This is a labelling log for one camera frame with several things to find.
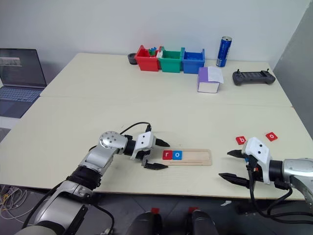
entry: black controller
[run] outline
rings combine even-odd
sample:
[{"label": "black controller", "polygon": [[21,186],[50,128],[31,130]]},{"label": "black controller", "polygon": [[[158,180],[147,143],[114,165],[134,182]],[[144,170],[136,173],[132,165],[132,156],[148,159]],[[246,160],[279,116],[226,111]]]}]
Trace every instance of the black controller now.
[{"label": "black controller", "polygon": [[240,72],[239,69],[233,73],[233,80],[236,86],[241,84],[266,83],[272,84],[275,77],[265,70],[260,72]]}]

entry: blue bin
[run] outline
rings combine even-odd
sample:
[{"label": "blue bin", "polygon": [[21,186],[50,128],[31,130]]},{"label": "blue bin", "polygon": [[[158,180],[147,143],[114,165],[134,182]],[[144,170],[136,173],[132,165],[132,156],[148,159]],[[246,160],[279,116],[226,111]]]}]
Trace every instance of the blue bin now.
[{"label": "blue bin", "polygon": [[182,68],[184,73],[198,74],[199,68],[203,67],[205,63],[204,49],[200,53],[187,52],[184,47],[182,49]]}]

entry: laptop screen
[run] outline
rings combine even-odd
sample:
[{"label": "laptop screen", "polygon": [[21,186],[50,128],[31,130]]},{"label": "laptop screen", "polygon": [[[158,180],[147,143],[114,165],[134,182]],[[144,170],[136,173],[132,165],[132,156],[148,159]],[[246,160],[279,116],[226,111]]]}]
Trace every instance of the laptop screen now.
[{"label": "laptop screen", "polygon": [[46,87],[35,49],[0,48],[0,78],[4,86]]}]

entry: laptop keyboard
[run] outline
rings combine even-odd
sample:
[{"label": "laptop keyboard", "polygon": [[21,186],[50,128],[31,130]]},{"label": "laptop keyboard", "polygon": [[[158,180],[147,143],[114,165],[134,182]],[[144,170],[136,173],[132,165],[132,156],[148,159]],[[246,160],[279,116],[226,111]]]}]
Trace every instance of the laptop keyboard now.
[{"label": "laptop keyboard", "polygon": [[34,102],[42,90],[23,90],[2,87],[0,89],[0,99],[11,101]]}]

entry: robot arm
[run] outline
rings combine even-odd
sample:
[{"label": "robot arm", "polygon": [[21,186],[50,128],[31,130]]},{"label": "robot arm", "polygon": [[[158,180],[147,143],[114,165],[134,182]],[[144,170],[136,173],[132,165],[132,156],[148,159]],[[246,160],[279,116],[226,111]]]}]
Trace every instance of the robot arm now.
[{"label": "robot arm", "polygon": [[242,150],[232,150],[228,155],[244,158],[247,170],[252,171],[253,179],[237,177],[230,173],[219,175],[231,182],[249,188],[249,181],[261,181],[265,184],[275,182],[277,188],[281,183],[287,184],[299,190],[305,197],[306,202],[312,209],[313,203],[313,159],[285,159],[275,161],[272,159],[269,149],[256,137],[250,138]]},{"label": "robot arm", "polygon": [[98,145],[89,151],[39,210],[35,226],[24,228],[17,235],[74,235],[88,210],[85,204],[91,203],[93,190],[100,186],[101,177],[112,163],[114,154],[144,159],[144,167],[162,169],[165,167],[161,164],[147,163],[146,155],[156,145],[169,146],[151,131],[139,135],[137,141],[132,140],[132,136],[123,136],[114,131],[103,133]]}]

